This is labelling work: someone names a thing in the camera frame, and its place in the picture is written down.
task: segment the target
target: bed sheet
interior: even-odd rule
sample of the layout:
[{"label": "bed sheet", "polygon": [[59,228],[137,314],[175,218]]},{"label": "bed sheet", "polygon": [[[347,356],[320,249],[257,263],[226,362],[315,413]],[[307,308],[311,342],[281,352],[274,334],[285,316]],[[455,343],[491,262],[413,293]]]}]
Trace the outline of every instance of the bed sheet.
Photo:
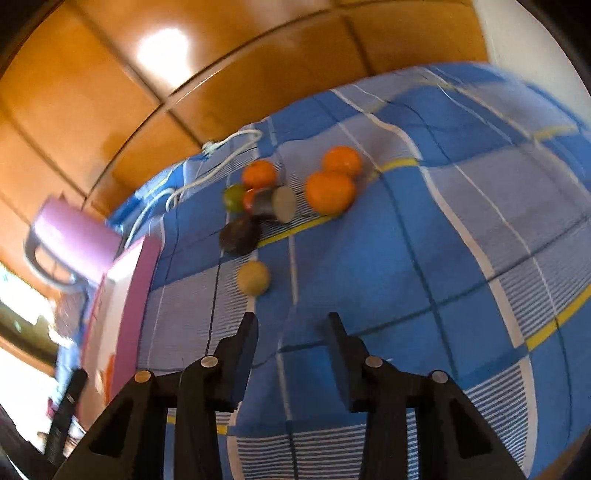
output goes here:
[{"label": "bed sheet", "polygon": [[[591,420],[591,143],[580,120],[500,70],[457,63],[364,79],[246,128],[264,133],[256,147],[170,213],[159,202],[138,233],[163,242],[138,369],[182,369],[244,312],[258,316],[245,398],[217,418],[224,478],[358,477],[365,416],[337,393],[323,333],[333,311],[400,370],[449,372],[526,475],[577,439]],[[112,223],[128,228],[130,212],[211,170],[243,137],[166,169]],[[303,184],[335,145],[357,149],[365,171],[351,209],[319,217]],[[274,163],[298,212],[232,258],[217,240],[229,220],[222,192],[257,158]],[[254,258],[272,276],[257,299],[236,287]]]}]

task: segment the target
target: orange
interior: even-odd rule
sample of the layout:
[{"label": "orange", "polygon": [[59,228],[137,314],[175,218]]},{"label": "orange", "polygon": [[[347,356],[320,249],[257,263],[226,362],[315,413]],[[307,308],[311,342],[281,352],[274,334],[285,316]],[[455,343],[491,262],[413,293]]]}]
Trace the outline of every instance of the orange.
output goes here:
[{"label": "orange", "polygon": [[277,172],[268,160],[256,160],[242,172],[242,183],[249,189],[263,189],[277,183]]},{"label": "orange", "polygon": [[357,150],[341,145],[331,148],[324,154],[322,169],[344,173],[354,179],[363,170],[363,161]]},{"label": "orange", "polygon": [[306,181],[306,200],[321,215],[338,215],[355,200],[355,183],[343,173],[317,171]]}]

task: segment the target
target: orange wood panel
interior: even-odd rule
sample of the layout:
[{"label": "orange wood panel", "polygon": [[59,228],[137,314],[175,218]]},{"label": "orange wood panel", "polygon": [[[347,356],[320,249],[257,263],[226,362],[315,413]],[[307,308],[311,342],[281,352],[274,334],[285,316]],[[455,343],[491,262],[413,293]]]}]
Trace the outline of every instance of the orange wood panel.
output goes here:
[{"label": "orange wood panel", "polygon": [[[385,0],[337,0],[338,3],[341,5],[354,5],[354,4],[369,4],[369,3],[376,3],[376,2],[383,2]],[[448,4],[463,4],[463,5],[472,5],[472,0],[389,0],[391,2],[442,2]]]},{"label": "orange wood panel", "polygon": [[174,109],[199,140],[218,140],[296,100],[367,75],[343,20],[326,14],[278,30],[205,71]]},{"label": "orange wood panel", "polygon": [[71,205],[83,197],[56,173],[0,112],[0,192],[32,221],[49,195],[64,194]]},{"label": "orange wood panel", "polygon": [[440,61],[487,61],[472,7],[447,2],[394,1],[347,10],[377,73]]},{"label": "orange wood panel", "polygon": [[157,106],[67,4],[25,42],[0,98],[84,192]]},{"label": "orange wood panel", "polygon": [[127,143],[111,174],[135,191],[162,169],[200,150],[169,113],[157,115]]},{"label": "orange wood panel", "polygon": [[82,208],[82,210],[86,213],[88,213],[88,215],[96,218],[97,220],[103,221],[107,218],[107,214],[101,212],[99,209],[97,209],[92,202],[88,202],[86,203],[86,205],[84,205],[84,207]]},{"label": "orange wood panel", "polygon": [[243,43],[330,0],[77,0],[166,95]]},{"label": "orange wood panel", "polygon": [[[0,201],[0,261],[9,270],[21,277],[31,287],[48,298],[56,298],[59,293],[39,280],[24,260],[23,243],[29,227],[4,202]],[[47,267],[42,255],[39,259]]]}]

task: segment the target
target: white wall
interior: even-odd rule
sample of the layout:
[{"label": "white wall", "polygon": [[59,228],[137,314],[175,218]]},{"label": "white wall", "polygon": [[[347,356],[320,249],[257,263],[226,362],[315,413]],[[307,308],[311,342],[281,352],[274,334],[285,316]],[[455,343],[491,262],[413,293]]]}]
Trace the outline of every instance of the white wall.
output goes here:
[{"label": "white wall", "polygon": [[517,0],[473,0],[489,58],[550,92],[591,125],[591,96],[556,40]]}]

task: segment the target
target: small round fruit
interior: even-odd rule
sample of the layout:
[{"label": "small round fruit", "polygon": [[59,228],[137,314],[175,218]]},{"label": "small round fruit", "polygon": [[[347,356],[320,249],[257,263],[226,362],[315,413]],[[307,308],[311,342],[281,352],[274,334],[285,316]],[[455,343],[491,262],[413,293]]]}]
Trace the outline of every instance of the small round fruit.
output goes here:
[{"label": "small round fruit", "polygon": [[306,181],[306,200],[321,215],[338,215],[355,200],[355,183],[343,173],[317,171]]},{"label": "small round fruit", "polygon": [[250,189],[264,189],[275,186],[277,172],[268,160],[256,160],[242,172],[242,183]]},{"label": "small round fruit", "polygon": [[252,207],[255,203],[255,195],[258,191],[259,189],[250,189],[244,194],[244,197],[242,198],[242,206],[248,213],[252,211]]},{"label": "small round fruit", "polygon": [[236,283],[244,295],[258,297],[267,291],[271,282],[269,269],[263,262],[250,261],[238,270]]},{"label": "small round fruit", "polygon": [[231,185],[223,191],[223,204],[228,212],[241,213],[244,211],[242,199],[246,193],[246,187],[240,183]]},{"label": "small round fruit", "polygon": [[322,169],[324,171],[344,173],[354,179],[363,170],[363,161],[357,150],[342,145],[333,147],[324,154]]}]

